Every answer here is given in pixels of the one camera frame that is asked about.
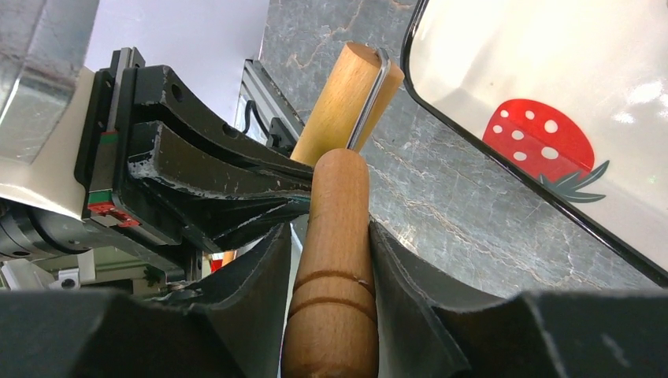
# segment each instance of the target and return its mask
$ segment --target green leaves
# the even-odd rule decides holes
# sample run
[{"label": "green leaves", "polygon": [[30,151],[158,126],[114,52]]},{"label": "green leaves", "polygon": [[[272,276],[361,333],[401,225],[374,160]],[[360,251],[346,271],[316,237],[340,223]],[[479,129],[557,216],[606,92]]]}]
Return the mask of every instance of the green leaves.
[{"label": "green leaves", "polygon": [[556,180],[554,183],[550,182],[550,180],[541,173],[538,176],[538,182],[543,184],[547,189],[553,191],[559,197],[564,198],[566,201],[573,203],[596,202],[605,198],[606,196],[595,195],[592,193],[583,193],[579,190],[601,178],[601,176],[603,176],[603,174],[607,171],[609,164],[609,160],[605,161],[582,178],[580,178],[582,171],[569,173],[568,175],[565,175],[564,177]]}]

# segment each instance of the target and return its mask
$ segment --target black tray rim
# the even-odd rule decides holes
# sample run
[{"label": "black tray rim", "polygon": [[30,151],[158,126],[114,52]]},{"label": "black tray rim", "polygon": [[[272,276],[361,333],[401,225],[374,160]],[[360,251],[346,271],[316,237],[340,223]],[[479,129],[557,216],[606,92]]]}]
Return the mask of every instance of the black tray rim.
[{"label": "black tray rim", "polygon": [[408,25],[408,29],[406,30],[406,34],[404,35],[403,44],[401,47],[400,64],[401,69],[405,75],[403,84],[410,97],[412,97],[415,102],[425,108],[434,117],[438,118],[438,120],[443,122],[446,126],[463,137],[464,140],[466,140],[468,143],[471,143],[488,158],[491,158],[494,162],[496,162],[496,164],[500,165],[512,176],[520,180],[526,187],[537,193],[542,199],[545,200],[545,202],[555,207],[559,212],[571,219],[603,245],[613,250],[619,257],[628,262],[640,273],[644,274],[648,279],[652,280],[660,287],[667,288],[668,272],[665,269],[658,266],[652,260],[644,256],[640,251],[630,246],[627,242],[608,231],[601,224],[595,222],[582,211],[576,209],[568,202],[551,193],[547,188],[538,183],[538,181],[534,180],[531,176],[513,165],[510,161],[508,161],[501,154],[497,153],[490,146],[483,143],[482,140],[478,139],[464,127],[454,122],[452,119],[441,113],[438,109],[434,108],[422,97],[420,97],[420,95],[415,91],[413,81],[410,77],[410,48],[413,46],[415,33],[420,26],[420,21],[428,4],[429,0],[417,0],[417,4],[413,11],[413,16],[410,18],[410,23]]}]

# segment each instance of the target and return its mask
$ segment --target wooden tool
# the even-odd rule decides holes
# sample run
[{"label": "wooden tool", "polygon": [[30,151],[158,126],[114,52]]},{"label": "wooden tool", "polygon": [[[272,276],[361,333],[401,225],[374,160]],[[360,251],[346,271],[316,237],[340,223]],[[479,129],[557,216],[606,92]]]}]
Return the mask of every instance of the wooden tool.
[{"label": "wooden tool", "polygon": [[[346,146],[356,118],[380,70],[376,52],[360,43],[346,43],[327,79],[313,112],[290,158],[315,166],[327,151]],[[363,125],[355,151],[360,151],[403,80],[399,66],[392,64],[377,100]]]},{"label": "wooden tool", "polygon": [[[321,145],[303,155],[319,160],[314,170],[306,243],[285,329],[281,375],[286,378],[378,375],[376,299],[368,230],[369,170],[364,158],[355,152],[366,138],[364,132],[370,132],[371,128],[365,125],[380,117],[373,113],[374,102],[383,98],[387,88],[384,81],[392,75],[393,65],[387,52],[381,49],[378,56],[380,70],[375,72],[354,127],[338,121],[330,128],[325,125],[334,134],[343,129],[349,131],[347,142],[346,138],[336,142],[348,149],[328,151],[329,145],[318,137],[316,142]],[[392,94],[385,94],[383,108]],[[328,103],[324,91],[318,100],[321,102]],[[331,110],[329,116],[334,113],[350,122],[354,119],[343,114],[346,111],[342,109]],[[314,115],[319,116],[315,109],[311,118]]]}]

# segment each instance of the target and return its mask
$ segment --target white dots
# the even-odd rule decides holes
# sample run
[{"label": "white dots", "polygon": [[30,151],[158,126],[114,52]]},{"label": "white dots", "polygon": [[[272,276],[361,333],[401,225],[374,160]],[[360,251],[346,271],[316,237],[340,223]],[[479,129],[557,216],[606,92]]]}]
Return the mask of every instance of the white dots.
[{"label": "white dots", "polygon": [[619,112],[615,115],[612,116],[613,120],[616,120],[617,122],[621,124],[632,124],[636,122],[636,119],[633,118],[633,116],[627,112]]},{"label": "white dots", "polygon": [[526,154],[518,151],[513,154],[513,158],[515,158],[517,161],[524,161],[526,160]]},{"label": "white dots", "polygon": [[552,147],[543,147],[543,149],[540,151],[540,154],[542,154],[544,158],[550,160],[555,160],[559,157],[559,152],[557,152],[557,150]]},{"label": "white dots", "polygon": [[557,130],[559,130],[559,126],[557,125],[556,122],[554,122],[553,120],[548,120],[547,122],[545,122],[545,131],[546,132],[549,132],[550,134],[554,134],[554,133],[557,132]]},{"label": "white dots", "polygon": [[639,85],[633,89],[626,101],[629,102],[629,104],[646,104],[656,100],[661,93],[663,93],[663,83],[657,80]]}]

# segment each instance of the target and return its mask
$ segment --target black cable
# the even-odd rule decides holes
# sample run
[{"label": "black cable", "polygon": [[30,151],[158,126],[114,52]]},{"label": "black cable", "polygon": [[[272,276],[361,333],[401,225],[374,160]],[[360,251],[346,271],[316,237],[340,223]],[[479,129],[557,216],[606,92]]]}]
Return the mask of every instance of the black cable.
[{"label": "black cable", "polygon": [[243,111],[243,121],[246,123],[246,126],[244,126],[243,128],[243,134],[244,135],[247,134],[248,130],[251,129],[251,111],[253,112],[255,120],[260,125],[260,129],[262,130],[262,132],[265,133],[265,137],[268,139],[269,130],[267,130],[265,124],[262,123],[262,119],[260,118],[260,113],[258,112],[258,106],[257,104],[255,104],[255,101],[253,100],[248,100],[246,102],[246,108]]}]

